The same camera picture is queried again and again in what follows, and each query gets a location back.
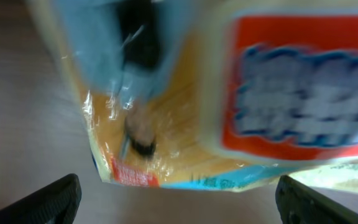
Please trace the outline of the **yellow snack bag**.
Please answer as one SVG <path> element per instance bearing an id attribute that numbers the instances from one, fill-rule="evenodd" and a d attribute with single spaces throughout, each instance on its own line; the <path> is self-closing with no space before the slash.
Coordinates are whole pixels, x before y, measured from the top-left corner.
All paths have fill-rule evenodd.
<path id="1" fill-rule="evenodd" d="M 358 0 L 28 5 L 103 182 L 358 192 Z"/>

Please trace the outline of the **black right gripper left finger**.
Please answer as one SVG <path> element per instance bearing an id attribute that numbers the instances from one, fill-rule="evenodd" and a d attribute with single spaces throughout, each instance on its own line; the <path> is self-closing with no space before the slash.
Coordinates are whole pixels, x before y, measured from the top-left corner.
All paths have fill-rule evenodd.
<path id="1" fill-rule="evenodd" d="M 5 224 L 72 224 L 81 202 L 76 174 L 68 174 L 0 210 Z"/>

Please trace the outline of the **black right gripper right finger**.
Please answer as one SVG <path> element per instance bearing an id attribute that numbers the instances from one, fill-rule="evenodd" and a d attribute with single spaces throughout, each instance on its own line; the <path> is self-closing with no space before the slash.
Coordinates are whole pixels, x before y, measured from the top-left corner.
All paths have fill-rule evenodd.
<path id="1" fill-rule="evenodd" d="M 275 202 L 283 224 L 358 224 L 358 213 L 287 175 L 278 181 Z"/>

